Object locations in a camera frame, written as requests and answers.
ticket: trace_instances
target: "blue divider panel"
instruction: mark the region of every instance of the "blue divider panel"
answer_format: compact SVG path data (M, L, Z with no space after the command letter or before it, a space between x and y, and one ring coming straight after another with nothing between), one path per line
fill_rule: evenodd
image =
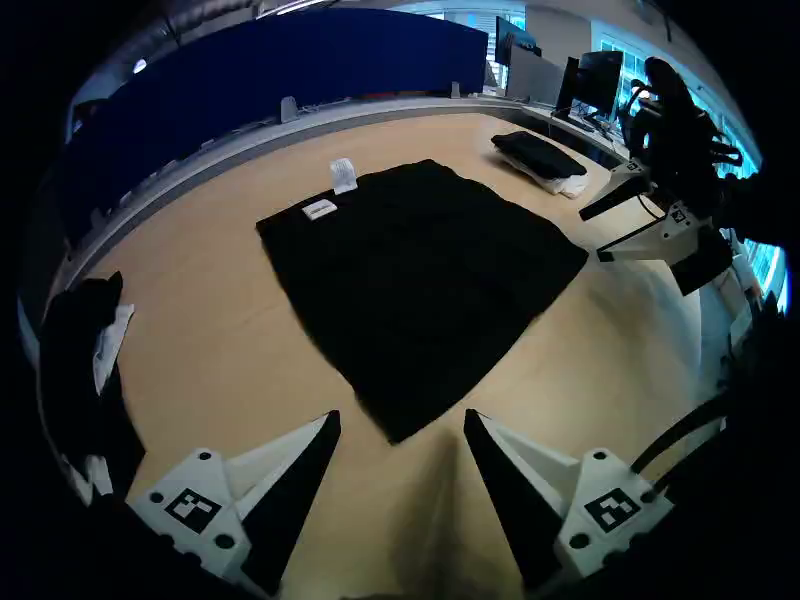
M483 87L487 35L401 12L315 10L201 38L134 76L73 137L55 181L67 237L203 142L298 106L364 94Z

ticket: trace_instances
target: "white fabric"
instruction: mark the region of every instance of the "white fabric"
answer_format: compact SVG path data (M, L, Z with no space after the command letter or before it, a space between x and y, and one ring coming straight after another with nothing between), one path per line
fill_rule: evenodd
M114 362L117 360L122 338L128 329L128 321L133 315L133 304L121 304L117 306L116 320L100 332L97 336L97 343L92 357L92 367L94 371L94 386L99 394L111 375Z
M536 183L554 196L556 194L563 194L567 198L576 198L581 192L583 192L583 190L586 189L586 186L589 185L589 173L586 173L585 175L573 175L572 177L561 179L545 179L544 177L541 177L540 175L537 175L531 171L527 166L518 160L503 154L499 150L498 153L503 157L504 161L518 171L525 173L528 177L533 179Z

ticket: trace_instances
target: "white label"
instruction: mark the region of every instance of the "white label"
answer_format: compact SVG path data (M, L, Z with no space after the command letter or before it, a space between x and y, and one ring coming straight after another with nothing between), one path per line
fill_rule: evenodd
M356 170L349 158L339 158L331 162L331 175L333 175L333 193L337 196L358 187Z
M306 216L312 221L324 217L335 210L336 205L330 200L318 200L314 202L314 204L303 207L303 212L306 213Z

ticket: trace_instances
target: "office desk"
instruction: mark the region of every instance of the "office desk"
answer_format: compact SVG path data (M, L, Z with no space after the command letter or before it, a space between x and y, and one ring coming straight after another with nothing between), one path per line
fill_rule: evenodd
M569 132L572 135L576 135L579 138L583 139L584 141L589 142L590 144L596 146L600 150L604 152L609 152L616 156L620 161L627 161L629 158L628 149L625 147L625 142L621 138L616 136L610 136L610 141L604 138L602 135L597 133L596 131L584 131L580 127L575 127L571 123L567 123L562 119L557 119L550 115L552 112L551 109L540 108L538 106L523 106L522 110L531 115L545 121L551 127L559 127L564 131ZM573 119L580 120L577 115L570 115Z
M521 579L461 433L468 407L579 455L632 460L693 403L697 295L663 263L590 259L560 298L461 402L390 446L314 348L272 272L255 223L331 187L329 163L359 174L433 158L595 248L649 218L636 202L588 223L581 198L551 196L490 142L519 127L478 114L410 118L332 133L254 159L192 189L93 269L125 278L136 305L119 365L147 448L131 497L192 449L234 456L337 408L342 435L284 576L286 600L413 594L521 598ZM656 465L668 466L675 456Z

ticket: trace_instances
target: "black garment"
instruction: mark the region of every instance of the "black garment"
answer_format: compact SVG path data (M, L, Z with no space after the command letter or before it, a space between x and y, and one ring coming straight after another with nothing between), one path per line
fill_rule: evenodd
M527 131L496 135L492 138L492 143L503 154L518 160L542 179L566 179L573 175L586 175L586 167L578 161Z
M304 206L338 209L312 221ZM390 441L458 402L586 262L545 219L432 160L260 221L306 332Z
M144 446L125 410L117 365L98 395L92 364L97 336L114 322L121 294L117 272L53 298L42 325L39 379L45 423L58 452L84 477L87 456L105 457L114 493L124 498Z

